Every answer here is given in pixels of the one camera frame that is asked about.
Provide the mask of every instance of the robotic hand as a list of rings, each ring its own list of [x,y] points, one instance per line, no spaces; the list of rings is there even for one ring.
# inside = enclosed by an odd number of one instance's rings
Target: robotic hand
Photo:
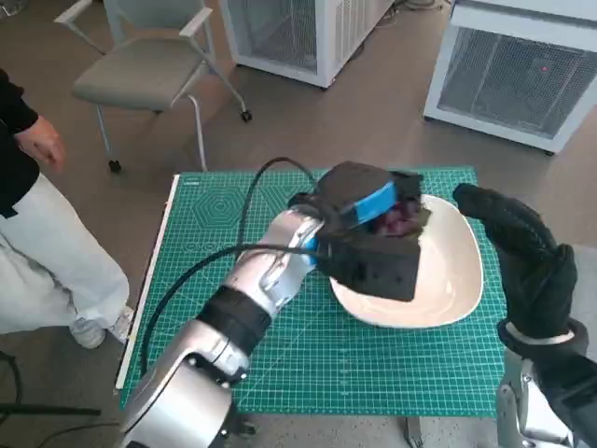
[[[367,294],[413,297],[416,238],[382,238],[365,227],[398,202],[420,205],[421,180],[345,162],[324,175],[316,193],[295,196],[260,243],[316,250],[318,257],[242,253],[137,386],[117,446],[207,448],[243,432],[230,388],[246,378],[253,350],[313,269]]]
[[[497,392],[504,448],[597,446],[597,365],[585,355],[586,328],[570,318],[574,252],[557,245],[541,217],[495,191],[460,185],[461,213],[480,219],[495,245],[507,300],[498,324],[506,346]]]

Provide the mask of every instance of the white bowl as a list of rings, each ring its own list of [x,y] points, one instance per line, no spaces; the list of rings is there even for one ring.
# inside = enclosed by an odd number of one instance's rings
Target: white bowl
[[[451,203],[424,194],[431,217],[419,238],[421,258],[412,301],[358,294],[330,278],[344,309],[363,322],[397,329],[428,329],[470,315],[483,292],[483,267],[475,234]]]

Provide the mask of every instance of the cutting mat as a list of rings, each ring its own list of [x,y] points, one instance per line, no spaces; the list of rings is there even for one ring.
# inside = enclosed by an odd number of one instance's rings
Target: cutting mat
[[[421,169],[423,192],[452,202],[461,182],[476,183],[468,167]],[[124,406],[139,381],[143,329],[157,302],[196,261],[236,242],[251,173],[183,174],[174,180],[155,257],[128,347],[121,394]],[[261,179],[246,241],[257,241],[296,192],[310,190],[299,172],[270,172]],[[386,415],[494,415],[494,390],[502,371],[495,323],[505,314],[497,257],[482,226],[471,222],[485,272],[483,298],[464,321],[439,329],[380,329],[345,313],[327,279],[311,273],[284,308],[251,361],[234,396],[247,413]],[[201,309],[232,266],[212,264],[188,281],[156,327],[153,362],[178,329]]]

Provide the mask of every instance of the floor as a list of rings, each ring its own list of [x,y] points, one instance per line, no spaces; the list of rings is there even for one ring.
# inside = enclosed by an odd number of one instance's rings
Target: floor
[[[96,56],[51,19],[70,0],[32,0],[16,18],[0,21],[0,65],[26,88],[28,102],[62,132],[68,165],[49,174],[82,220],[120,263],[137,297],[172,176],[195,171],[190,105],[158,118],[110,110],[107,126],[125,172],[113,176],[92,107],[70,96],[76,77]],[[204,126],[212,170],[255,170],[280,155],[308,166],[351,159],[381,166],[469,164],[482,186],[499,189],[541,212],[562,241],[597,246],[597,113],[593,112],[562,155],[421,119],[446,11],[404,12],[396,26],[376,30],[365,50],[326,92],[281,77],[240,68],[233,77],[255,119],[244,124],[229,104]],[[108,41],[99,5],[84,27]],[[120,347],[108,341],[94,351],[76,346],[63,329],[42,329],[0,339],[19,358],[27,402],[89,405],[103,421],[119,417],[113,383]],[[11,399],[7,370],[0,370],[0,399]],[[251,446],[404,447],[395,418],[260,416]],[[88,423],[64,417],[13,417],[0,444],[34,447],[54,430]],[[490,419],[424,419],[426,445],[495,444]],[[108,447],[115,428],[69,434],[53,446]]]

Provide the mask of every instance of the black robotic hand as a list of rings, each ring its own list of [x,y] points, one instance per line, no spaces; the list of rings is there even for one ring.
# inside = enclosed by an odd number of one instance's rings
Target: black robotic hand
[[[496,247],[507,320],[533,339],[566,334],[576,284],[572,247],[558,245],[541,216],[516,199],[468,184],[453,197],[463,215],[481,220]]]

